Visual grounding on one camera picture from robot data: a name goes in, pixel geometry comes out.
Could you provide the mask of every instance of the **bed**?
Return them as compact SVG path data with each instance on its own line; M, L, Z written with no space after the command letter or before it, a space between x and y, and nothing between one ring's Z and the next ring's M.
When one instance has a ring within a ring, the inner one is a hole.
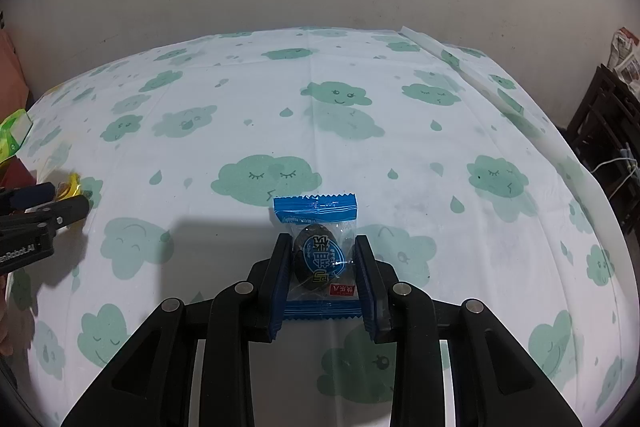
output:
M18 156L39 182L78 172L92 208L8 284L10 365L44 425L164 298L213 298L268 257L282 195L354 192L376 256L433 299L484 301L585 427L635 377L638 292L606 197L478 50L408 28L205 36L82 74L30 115ZM395 349L362 320L289 321L250 354L257 425L388 425Z

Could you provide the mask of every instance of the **blue packaging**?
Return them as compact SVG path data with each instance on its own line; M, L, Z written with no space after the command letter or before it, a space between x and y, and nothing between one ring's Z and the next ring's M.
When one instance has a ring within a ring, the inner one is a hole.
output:
M294 238L284 318L362 316L352 261L355 195L274 198L273 210Z

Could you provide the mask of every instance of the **blue gripper pad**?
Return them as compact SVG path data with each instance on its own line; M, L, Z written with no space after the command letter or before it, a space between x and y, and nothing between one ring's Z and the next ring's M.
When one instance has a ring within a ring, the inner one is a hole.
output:
M267 273L265 274L265 279L269 278L273 281L268 325L268 333L271 340L276 338L278 331L282 327L284 308L287 304L291 275L291 244L292 238L289 234L281 233L278 236Z
M356 237L353 263L364 327L376 344L389 342L392 324L386 285L366 235Z

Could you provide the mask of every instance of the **snack package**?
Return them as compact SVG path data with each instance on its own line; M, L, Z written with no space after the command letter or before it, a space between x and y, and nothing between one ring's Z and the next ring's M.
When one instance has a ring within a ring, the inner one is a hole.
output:
M625 60L613 68L613 71L620 80L629 85L631 91L638 93L638 85L640 84L640 47L634 46Z
M56 189L56 201L66 200L67 198L73 198L78 194L82 194L80 186L80 176L77 172L69 174L68 181L58 184Z
M360 317L353 273L358 206L353 194L274 198L293 237L285 319Z
M611 52L607 61L607 68L613 71L615 67L622 64L633 50L633 47L638 44L640 44L638 37L626 28L620 28L613 34L611 39Z
M31 130L31 119L24 109L18 109L0 124L0 162L15 155Z

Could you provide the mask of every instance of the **pink object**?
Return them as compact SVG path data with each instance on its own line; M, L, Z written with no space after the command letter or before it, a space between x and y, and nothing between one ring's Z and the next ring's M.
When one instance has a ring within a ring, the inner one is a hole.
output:
M23 109L28 94L14 44L8 33L0 30L0 122L14 111Z

